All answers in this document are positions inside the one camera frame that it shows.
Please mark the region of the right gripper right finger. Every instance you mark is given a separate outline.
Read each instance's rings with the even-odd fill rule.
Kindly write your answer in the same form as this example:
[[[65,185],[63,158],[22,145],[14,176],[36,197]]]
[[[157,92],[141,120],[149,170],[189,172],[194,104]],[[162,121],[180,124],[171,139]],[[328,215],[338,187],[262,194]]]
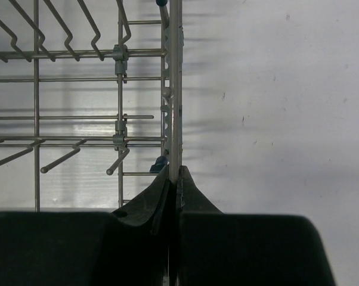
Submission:
[[[303,216],[226,214],[182,166],[176,269],[181,285],[335,285],[318,230]]]

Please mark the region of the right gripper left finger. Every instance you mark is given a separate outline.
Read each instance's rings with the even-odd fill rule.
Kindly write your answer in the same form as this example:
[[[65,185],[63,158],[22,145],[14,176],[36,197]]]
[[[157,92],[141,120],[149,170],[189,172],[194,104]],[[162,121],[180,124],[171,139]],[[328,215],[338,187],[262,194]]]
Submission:
[[[113,212],[0,212],[0,285],[161,285],[168,169]]]

